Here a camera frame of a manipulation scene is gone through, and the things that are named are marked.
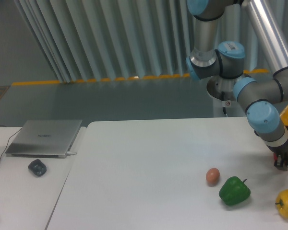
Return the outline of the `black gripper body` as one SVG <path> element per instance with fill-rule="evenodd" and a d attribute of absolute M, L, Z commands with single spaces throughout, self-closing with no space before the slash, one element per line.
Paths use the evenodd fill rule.
<path fill-rule="evenodd" d="M 284 134 L 275 141 L 266 141 L 266 146 L 276 155 L 288 153 L 288 126 L 285 126 Z"/>

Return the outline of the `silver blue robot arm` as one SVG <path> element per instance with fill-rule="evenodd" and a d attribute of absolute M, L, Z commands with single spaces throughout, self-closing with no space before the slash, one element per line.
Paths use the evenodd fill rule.
<path fill-rule="evenodd" d="M 267 63 L 270 81 L 258 83 L 243 74 L 245 58 L 242 44 L 225 41 L 214 48 L 218 20 L 225 9 L 240 5 L 246 11 Z M 231 82 L 229 93 L 246 114 L 250 126 L 275 154 L 274 166 L 288 169 L 288 125 L 275 108 L 288 101 L 288 44 L 266 0 L 189 0 L 189 12 L 197 21 L 195 45 L 186 58 L 190 76 L 195 80 L 220 78 Z"/>

